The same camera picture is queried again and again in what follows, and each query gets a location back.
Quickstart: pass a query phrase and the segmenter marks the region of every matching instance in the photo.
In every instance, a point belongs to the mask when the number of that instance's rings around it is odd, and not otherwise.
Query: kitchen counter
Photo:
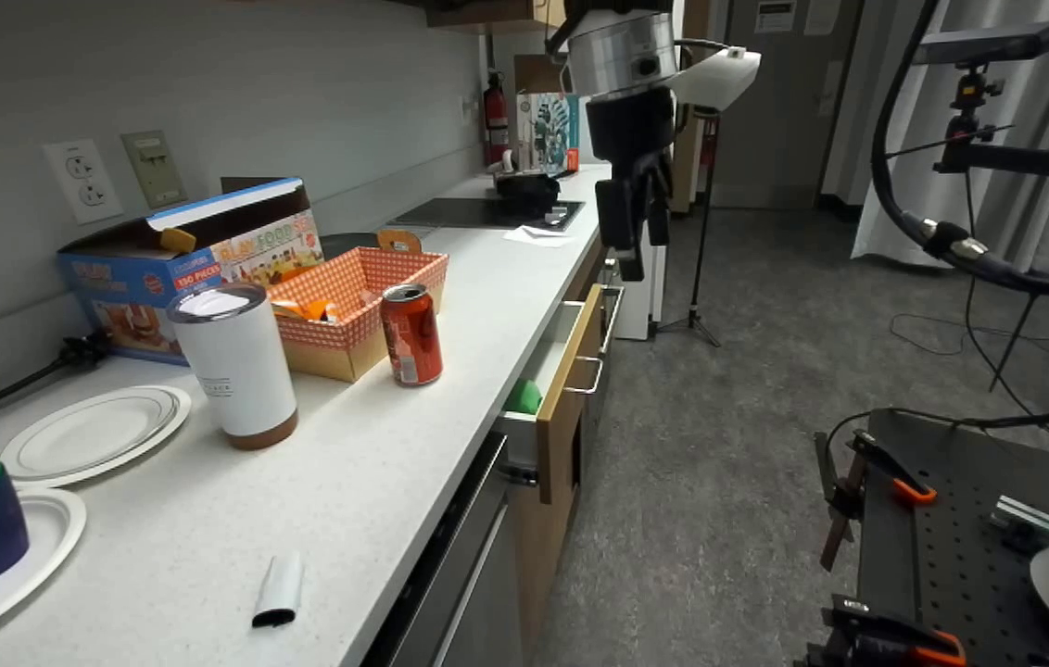
[[[71,563],[0,622],[0,664],[359,664],[414,558],[438,527],[511,381],[540,340],[598,239],[593,183],[554,239],[427,229],[449,257],[444,375],[400,388],[390,365],[359,381],[297,375],[299,427],[262,454],[236,454],[203,412],[186,367],[107,361],[0,412],[0,444],[81,397],[168,381],[192,395],[192,418],[159,454],[79,486],[89,527]],[[271,558],[304,551],[299,616],[254,629]]]

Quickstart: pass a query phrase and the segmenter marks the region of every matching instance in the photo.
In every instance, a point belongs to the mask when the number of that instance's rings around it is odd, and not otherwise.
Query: red can
[[[432,386],[442,377],[444,361],[427,286],[409,281],[382,292],[382,333],[400,386]]]

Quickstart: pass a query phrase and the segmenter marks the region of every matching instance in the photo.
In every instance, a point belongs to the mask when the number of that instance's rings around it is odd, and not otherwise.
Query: fire extinguisher
[[[493,169],[511,149],[511,109],[502,78],[491,73],[491,88],[482,94],[482,164]]]

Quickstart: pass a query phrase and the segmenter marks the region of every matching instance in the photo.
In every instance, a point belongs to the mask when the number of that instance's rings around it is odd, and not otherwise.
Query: white wall
[[[40,145],[165,131],[191,197],[218,175],[299,175],[315,219],[371,229],[470,175],[475,36],[393,0],[0,0],[0,381],[81,320],[51,253],[79,227]]]

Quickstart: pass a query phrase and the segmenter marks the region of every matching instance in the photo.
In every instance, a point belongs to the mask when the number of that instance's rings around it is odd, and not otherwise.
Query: electrical outlet
[[[123,135],[123,152],[138,186],[152,208],[186,199],[178,164],[159,131]]]
[[[123,215],[123,199],[97,140],[56,140],[40,149],[79,222]]]

